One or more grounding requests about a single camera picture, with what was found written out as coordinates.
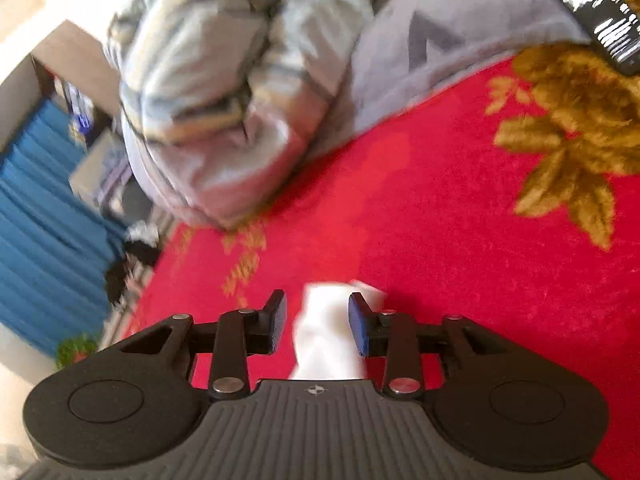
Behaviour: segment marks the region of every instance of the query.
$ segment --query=ribbed gray surface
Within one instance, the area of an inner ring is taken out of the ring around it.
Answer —
[[[309,393],[313,386],[325,391]],[[589,465],[551,473],[485,466],[447,444],[422,408],[370,381],[263,381],[218,402],[183,444],[150,462],[82,471],[44,459],[24,480],[602,480]]]

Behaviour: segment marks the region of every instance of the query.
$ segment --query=blue curtain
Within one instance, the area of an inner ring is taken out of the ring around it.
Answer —
[[[110,312],[103,274],[126,229],[71,191],[85,152],[68,122],[45,102],[0,160],[0,322],[50,356],[63,339],[102,330]]]

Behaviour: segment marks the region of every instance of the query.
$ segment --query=crosshair logo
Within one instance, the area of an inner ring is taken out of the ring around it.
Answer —
[[[311,388],[308,388],[307,391],[314,397],[317,397],[318,395],[324,394],[326,391],[326,388],[324,386],[319,386],[318,384],[314,384]]]

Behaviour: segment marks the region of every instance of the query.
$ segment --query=white cloth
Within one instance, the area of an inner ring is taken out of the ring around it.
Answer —
[[[385,293],[366,283],[310,283],[305,287],[302,310],[293,324],[298,364],[291,379],[365,377],[364,361],[349,326],[349,296],[354,292],[360,292],[374,312],[382,308]]]

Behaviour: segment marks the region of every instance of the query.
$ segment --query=green plant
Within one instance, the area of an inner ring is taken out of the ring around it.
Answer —
[[[98,349],[98,343],[88,334],[65,339],[58,345],[56,364],[59,369],[81,361],[85,357],[94,354]]]

